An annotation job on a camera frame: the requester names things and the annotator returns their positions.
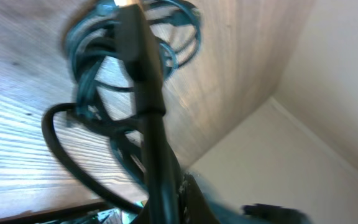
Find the floor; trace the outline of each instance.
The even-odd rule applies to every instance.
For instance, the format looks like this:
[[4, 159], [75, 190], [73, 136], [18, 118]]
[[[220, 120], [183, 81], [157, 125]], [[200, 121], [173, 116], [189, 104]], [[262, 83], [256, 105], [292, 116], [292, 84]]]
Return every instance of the floor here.
[[[86, 3], [0, 0], [0, 218], [97, 199], [56, 162], [40, 129], [48, 107], [72, 101], [60, 42]], [[201, 53], [163, 89], [168, 140], [184, 167], [274, 91], [313, 0], [193, 3], [203, 15]], [[125, 81], [114, 63], [106, 68], [107, 80]], [[130, 113], [128, 95], [103, 96], [116, 118]], [[129, 200], [147, 197], [111, 158], [105, 138], [68, 129], [62, 117], [55, 125], [70, 155], [95, 178]]]

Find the beige wall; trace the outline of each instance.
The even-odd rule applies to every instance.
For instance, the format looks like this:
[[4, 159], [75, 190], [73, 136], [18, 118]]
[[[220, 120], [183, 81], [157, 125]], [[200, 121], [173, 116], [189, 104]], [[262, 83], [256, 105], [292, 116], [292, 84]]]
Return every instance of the beige wall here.
[[297, 208], [314, 223], [358, 223], [358, 173], [268, 100], [193, 165], [232, 208]]
[[358, 169], [358, 1], [316, 1], [275, 97]]

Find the wood plank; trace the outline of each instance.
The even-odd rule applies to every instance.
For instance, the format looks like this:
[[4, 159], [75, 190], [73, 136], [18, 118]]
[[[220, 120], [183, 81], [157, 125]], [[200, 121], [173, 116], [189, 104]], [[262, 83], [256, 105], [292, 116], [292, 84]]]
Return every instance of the wood plank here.
[[[163, 89], [168, 140], [184, 166], [271, 94], [313, 0], [193, 3], [203, 14], [202, 50]], [[60, 40], [70, 17], [84, 4], [0, 0], [0, 218], [97, 198], [56, 162], [40, 128], [48, 107], [72, 100], [74, 84]], [[179, 35], [174, 43], [183, 38]], [[114, 60], [105, 64], [100, 77], [127, 84]], [[103, 97], [114, 117], [131, 113], [129, 95], [103, 92]], [[146, 198], [111, 157], [105, 138], [68, 129], [62, 117], [55, 123], [64, 146], [84, 169], [129, 200]]]

